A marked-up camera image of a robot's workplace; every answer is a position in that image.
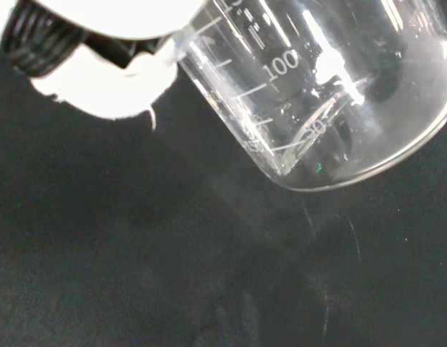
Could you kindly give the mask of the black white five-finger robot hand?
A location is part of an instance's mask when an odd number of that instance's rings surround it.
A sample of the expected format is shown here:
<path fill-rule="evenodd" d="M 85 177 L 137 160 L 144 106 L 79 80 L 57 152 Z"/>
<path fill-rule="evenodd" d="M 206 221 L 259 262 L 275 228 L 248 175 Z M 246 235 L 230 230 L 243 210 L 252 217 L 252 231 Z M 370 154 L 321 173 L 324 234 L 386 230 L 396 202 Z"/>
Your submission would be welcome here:
<path fill-rule="evenodd" d="M 42 95 L 102 119 L 152 112 L 203 1 L 0 1 L 0 52 Z"/>

